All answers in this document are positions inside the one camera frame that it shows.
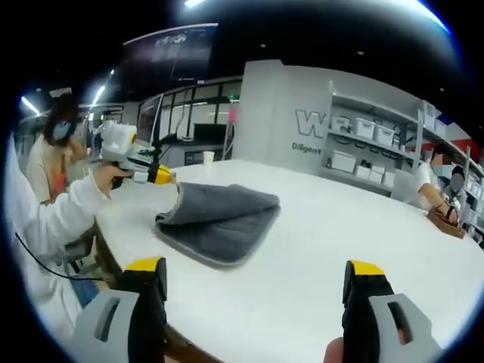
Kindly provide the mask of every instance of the hand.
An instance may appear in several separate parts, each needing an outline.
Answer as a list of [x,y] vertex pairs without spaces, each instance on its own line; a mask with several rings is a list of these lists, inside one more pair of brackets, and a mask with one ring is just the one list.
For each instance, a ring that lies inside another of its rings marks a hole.
[[452,210],[451,215],[448,217],[448,221],[450,223],[452,223],[453,225],[455,225],[457,223],[458,216],[457,216],[457,212],[455,211],[455,209]]
[[[400,344],[408,343],[409,339],[402,329],[399,329]],[[344,339],[342,337],[331,341],[326,347],[323,363],[343,363]]]
[[71,156],[72,161],[84,160],[88,156],[87,147],[81,144],[74,134],[70,136],[68,145],[73,152]]
[[133,175],[133,173],[134,172],[132,170],[125,171],[121,170],[117,166],[112,165],[111,163],[103,163],[92,173],[92,176],[94,177],[99,190],[109,198],[109,193],[113,188],[113,178],[117,176],[125,178]]

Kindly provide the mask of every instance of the black hair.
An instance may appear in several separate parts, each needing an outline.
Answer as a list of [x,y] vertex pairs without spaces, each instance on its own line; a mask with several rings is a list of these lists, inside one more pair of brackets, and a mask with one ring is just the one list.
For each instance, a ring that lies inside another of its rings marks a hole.
[[436,155],[440,155],[440,154],[443,155],[449,161],[449,163],[455,158],[455,153],[452,150],[452,148],[443,142],[438,143],[433,148],[432,159],[436,157]]
[[457,165],[453,170],[452,170],[452,175],[454,174],[461,174],[462,175],[462,178],[465,179],[465,175],[464,175],[464,169],[462,169],[462,166],[460,165]]
[[[66,137],[62,140],[54,140],[54,128],[58,123],[70,121],[71,127]],[[76,124],[79,121],[79,104],[70,93],[55,98],[54,104],[48,113],[42,134],[44,139],[52,145],[67,146],[70,136],[76,131]]]

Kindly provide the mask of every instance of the white lab coat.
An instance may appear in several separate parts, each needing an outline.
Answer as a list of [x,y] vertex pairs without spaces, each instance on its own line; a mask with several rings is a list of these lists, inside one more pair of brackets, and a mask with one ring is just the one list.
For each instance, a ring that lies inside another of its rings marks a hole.
[[46,271],[28,254],[15,232],[36,256],[54,255],[92,227],[95,213],[108,199],[91,174],[72,183],[70,192],[61,194],[55,203],[40,205],[20,171],[12,137],[8,143],[4,193],[11,251],[41,322],[63,344],[72,336],[81,311],[77,296],[69,280]]

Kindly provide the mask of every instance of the person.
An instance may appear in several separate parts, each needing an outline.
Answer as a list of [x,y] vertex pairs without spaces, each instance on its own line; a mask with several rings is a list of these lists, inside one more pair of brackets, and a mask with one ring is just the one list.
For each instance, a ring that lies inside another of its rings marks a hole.
[[46,271],[28,250],[41,256],[79,238],[92,226],[95,213],[108,203],[113,178],[129,175],[115,166],[101,165],[72,183],[69,193],[42,205],[20,171],[13,138],[8,140],[3,207],[10,249],[40,321],[59,343],[72,336],[81,305],[70,281]]
[[42,134],[29,153],[26,177],[40,203],[49,204],[67,188],[66,168],[87,157],[74,135],[79,105],[70,93],[56,98]]
[[464,169],[457,165],[452,170],[452,177],[448,185],[442,191],[446,200],[455,207],[459,217],[462,217],[464,206],[467,200],[467,194],[464,190],[465,181]]
[[450,223],[456,223],[458,214],[455,209],[442,197],[443,181],[440,178],[450,178],[454,153],[447,144],[437,144],[433,148],[430,163],[422,163],[414,175],[413,204],[421,209],[436,208],[444,216],[448,216]]

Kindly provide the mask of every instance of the sleeve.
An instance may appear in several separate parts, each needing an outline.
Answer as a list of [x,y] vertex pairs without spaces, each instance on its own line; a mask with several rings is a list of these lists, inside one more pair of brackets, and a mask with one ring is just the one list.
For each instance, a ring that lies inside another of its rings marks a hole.
[[48,187],[47,173],[44,166],[37,160],[32,160],[29,157],[27,163],[26,176],[33,192],[37,196],[37,200],[42,203],[51,199],[51,192]]
[[415,181],[415,190],[417,193],[420,192],[420,189],[424,186],[424,184],[432,184],[432,180],[430,178],[430,165],[428,163],[422,163],[415,172],[414,175]]
[[12,160],[10,157],[9,163],[16,188],[13,191],[17,193],[15,199],[19,204],[17,208],[22,215],[21,225],[17,227],[23,229],[33,253],[50,255],[79,238],[92,227],[95,213],[108,202],[90,173],[83,180],[75,181],[70,192],[59,195],[55,203],[43,206],[20,171],[16,158]]

